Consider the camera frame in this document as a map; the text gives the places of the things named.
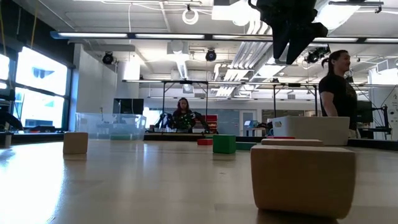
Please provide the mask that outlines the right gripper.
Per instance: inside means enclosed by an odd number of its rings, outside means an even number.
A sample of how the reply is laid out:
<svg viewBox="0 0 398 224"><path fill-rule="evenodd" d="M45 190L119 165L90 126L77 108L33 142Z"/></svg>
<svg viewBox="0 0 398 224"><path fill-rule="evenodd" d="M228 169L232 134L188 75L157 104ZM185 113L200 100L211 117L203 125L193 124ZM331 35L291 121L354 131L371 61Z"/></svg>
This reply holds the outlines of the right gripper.
<svg viewBox="0 0 398 224"><path fill-rule="evenodd" d="M257 0L254 8L261 21L272 26L274 58L279 59L287 44L286 64L291 65L316 38L326 37L328 29L321 23L312 23L317 16L317 0Z"/></svg>

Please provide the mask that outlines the thick natural wood block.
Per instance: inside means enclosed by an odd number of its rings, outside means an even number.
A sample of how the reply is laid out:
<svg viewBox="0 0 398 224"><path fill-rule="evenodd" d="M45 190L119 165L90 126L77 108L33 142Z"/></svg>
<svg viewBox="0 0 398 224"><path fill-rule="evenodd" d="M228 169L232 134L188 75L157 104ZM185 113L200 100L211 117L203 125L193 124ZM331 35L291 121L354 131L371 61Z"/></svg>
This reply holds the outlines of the thick natural wood block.
<svg viewBox="0 0 398 224"><path fill-rule="evenodd" d="M260 210L345 218L354 196L356 154L339 147L251 148L254 203Z"/></svg>

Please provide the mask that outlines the arched natural wood block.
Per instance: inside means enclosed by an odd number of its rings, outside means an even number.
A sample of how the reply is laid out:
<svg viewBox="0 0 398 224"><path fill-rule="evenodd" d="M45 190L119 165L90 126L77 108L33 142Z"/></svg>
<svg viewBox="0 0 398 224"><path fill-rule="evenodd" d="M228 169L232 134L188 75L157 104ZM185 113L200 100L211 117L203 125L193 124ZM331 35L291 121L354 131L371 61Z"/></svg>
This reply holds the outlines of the arched natural wood block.
<svg viewBox="0 0 398 224"><path fill-rule="evenodd" d="M63 137L63 154L86 154L88 133L67 132Z"/></svg>

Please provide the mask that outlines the white ceiling light panel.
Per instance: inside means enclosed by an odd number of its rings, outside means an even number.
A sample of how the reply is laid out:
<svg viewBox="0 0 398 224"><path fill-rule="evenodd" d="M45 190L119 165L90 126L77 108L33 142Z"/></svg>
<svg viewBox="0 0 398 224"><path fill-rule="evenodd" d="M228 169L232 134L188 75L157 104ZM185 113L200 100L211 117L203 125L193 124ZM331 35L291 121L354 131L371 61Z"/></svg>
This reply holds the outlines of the white ceiling light panel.
<svg viewBox="0 0 398 224"><path fill-rule="evenodd" d="M341 6L329 5L323 6L315 18L315 22L322 23L329 32L333 32L342 26L360 6Z"/></svg>
<svg viewBox="0 0 398 224"><path fill-rule="evenodd" d="M260 21L260 12L253 9L248 0L213 0L211 19L245 26L249 22Z"/></svg>

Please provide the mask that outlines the person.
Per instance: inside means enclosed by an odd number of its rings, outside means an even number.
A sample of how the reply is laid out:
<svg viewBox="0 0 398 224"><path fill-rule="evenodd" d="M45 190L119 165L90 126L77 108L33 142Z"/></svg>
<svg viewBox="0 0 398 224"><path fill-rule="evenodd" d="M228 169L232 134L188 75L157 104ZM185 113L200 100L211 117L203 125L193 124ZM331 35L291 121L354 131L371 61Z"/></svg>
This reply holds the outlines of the person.
<svg viewBox="0 0 398 224"><path fill-rule="evenodd" d="M193 112L189 108L186 98L179 99L177 109L172 113L171 125L178 133L192 133L196 121Z"/></svg>
<svg viewBox="0 0 398 224"><path fill-rule="evenodd" d="M337 50L322 60L323 68L325 64L327 64L327 74L318 84L322 116L348 117L349 138L359 138L356 121L358 96L345 79L345 73L350 69L351 57L347 50Z"/></svg>

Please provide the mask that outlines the white plastic bin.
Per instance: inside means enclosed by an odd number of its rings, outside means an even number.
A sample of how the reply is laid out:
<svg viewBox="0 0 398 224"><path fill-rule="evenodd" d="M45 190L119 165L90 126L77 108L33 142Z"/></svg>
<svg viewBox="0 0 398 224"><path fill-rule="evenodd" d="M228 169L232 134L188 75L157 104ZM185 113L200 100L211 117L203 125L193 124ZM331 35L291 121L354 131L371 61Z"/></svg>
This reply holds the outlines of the white plastic bin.
<svg viewBox="0 0 398 224"><path fill-rule="evenodd" d="M349 136L348 117L283 116L272 119L274 136L317 139L326 146L345 146Z"/></svg>

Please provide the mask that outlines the white door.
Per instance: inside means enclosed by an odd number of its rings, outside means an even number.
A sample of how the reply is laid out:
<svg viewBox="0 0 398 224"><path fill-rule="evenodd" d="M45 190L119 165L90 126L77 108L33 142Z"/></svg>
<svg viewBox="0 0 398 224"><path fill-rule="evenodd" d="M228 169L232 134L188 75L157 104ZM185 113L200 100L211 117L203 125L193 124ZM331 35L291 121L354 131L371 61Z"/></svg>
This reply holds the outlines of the white door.
<svg viewBox="0 0 398 224"><path fill-rule="evenodd" d="M254 122L257 120L256 110L240 110L239 111L239 132L240 136L250 136L256 135L254 130Z"/></svg>

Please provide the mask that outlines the black monitor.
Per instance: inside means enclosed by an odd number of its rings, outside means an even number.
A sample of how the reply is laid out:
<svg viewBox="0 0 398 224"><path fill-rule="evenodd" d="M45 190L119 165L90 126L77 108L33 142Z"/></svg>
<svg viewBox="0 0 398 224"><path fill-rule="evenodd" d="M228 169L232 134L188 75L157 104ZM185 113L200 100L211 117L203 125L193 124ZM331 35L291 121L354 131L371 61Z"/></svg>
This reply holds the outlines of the black monitor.
<svg viewBox="0 0 398 224"><path fill-rule="evenodd" d="M357 102L357 122L372 123L373 122L373 104L371 101Z"/></svg>
<svg viewBox="0 0 398 224"><path fill-rule="evenodd" d="M140 114L144 111L144 100L140 98L115 98L113 113L115 114Z"/></svg>

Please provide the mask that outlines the red tool chest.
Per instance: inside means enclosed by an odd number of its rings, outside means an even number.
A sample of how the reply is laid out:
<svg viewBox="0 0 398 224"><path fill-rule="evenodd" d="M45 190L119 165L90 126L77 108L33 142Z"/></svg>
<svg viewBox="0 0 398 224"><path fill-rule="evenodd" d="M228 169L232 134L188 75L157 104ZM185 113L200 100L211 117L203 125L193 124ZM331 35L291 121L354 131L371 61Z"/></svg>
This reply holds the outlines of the red tool chest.
<svg viewBox="0 0 398 224"><path fill-rule="evenodd" d="M218 132L218 115L217 114L205 115L205 121L209 127L210 133L216 134Z"/></svg>

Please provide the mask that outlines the black equipment stand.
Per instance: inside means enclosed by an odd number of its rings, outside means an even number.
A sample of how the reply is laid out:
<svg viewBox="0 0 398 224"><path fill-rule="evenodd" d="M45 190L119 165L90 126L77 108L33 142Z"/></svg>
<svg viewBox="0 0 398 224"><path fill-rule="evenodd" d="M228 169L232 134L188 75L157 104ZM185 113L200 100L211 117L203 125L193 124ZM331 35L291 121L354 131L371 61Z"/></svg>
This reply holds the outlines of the black equipment stand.
<svg viewBox="0 0 398 224"><path fill-rule="evenodd" d="M387 105L381 106L379 108L372 108L373 111L382 111L382 115L380 116L382 124L380 126L376 126L375 132L384 133L385 136L392 134L392 128L389 126L388 119L388 107Z"/></svg>

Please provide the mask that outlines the long ceiling light bar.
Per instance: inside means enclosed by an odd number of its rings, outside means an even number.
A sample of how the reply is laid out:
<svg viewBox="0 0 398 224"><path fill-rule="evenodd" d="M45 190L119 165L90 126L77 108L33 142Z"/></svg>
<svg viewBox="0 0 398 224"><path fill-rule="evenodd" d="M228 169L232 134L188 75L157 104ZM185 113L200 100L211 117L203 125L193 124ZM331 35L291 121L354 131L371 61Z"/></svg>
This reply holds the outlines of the long ceiling light bar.
<svg viewBox="0 0 398 224"><path fill-rule="evenodd" d="M142 40L205 40L272 42L271 35L250 34L178 34L178 33L133 33L133 32L57 32L51 31L53 39L142 39ZM398 37L317 37L314 43L328 44L398 44Z"/></svg>

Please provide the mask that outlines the clear plastic bin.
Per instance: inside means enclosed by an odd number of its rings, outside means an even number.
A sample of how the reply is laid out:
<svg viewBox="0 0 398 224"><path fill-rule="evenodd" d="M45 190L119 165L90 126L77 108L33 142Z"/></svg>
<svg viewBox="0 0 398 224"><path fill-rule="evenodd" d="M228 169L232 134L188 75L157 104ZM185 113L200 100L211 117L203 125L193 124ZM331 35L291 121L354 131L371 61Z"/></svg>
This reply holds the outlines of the clear plastic bin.
<svg viewBox="0 0 398 224"><path fill-rule="evenodd" d="M131 141L143 140L146 117L140 114L77 113L75 131L89 139L110 140L113 134L130 134Z"/></svg>

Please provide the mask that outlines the black metal stand frame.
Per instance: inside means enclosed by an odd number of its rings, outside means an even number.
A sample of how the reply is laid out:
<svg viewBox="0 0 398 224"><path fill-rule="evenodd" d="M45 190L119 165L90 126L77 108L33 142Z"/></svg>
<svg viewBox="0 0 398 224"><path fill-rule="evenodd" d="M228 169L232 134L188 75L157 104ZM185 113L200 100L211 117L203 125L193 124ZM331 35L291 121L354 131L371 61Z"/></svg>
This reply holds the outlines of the black metal stand frame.
<svg viewBox="0 0 398 224"><path fill-rule="evenodd" d="M202 87L201 84L206 85L206 90L203 90L206 94L205 100L206 100L206 108L205 108L205 115L208 114L208 85L209 83L207 81L194 81L194 80L166 80L162 81L163 83L163 93L162 93L162 113L165 112L165 94L168 91L169 88L171 88L175 83L179 83L181 85L190 85L192 86L193 84L197 84L199 87ZM199 121L201 125L204 128L204 133L205 134L210 134L209 127L205 121L205 116L201 115L200 113L193 112L193 119L195 121Z"/></svg>
<svg viewBox="0 0 398 224"><path fill-rule="evenodd" d="M309 83L274 83L272 85L272 99L273 99L273 107L274 107L274 117L277 117L277 110L276 110L276 86L282 86L282 87L291 87L291 88L299 88L299 87L305 87L307 90L310 90L309 87L313 88L312 95L315 97L315 116L318 117L318 87L317 85L314 84L309 84Z"/></svg>

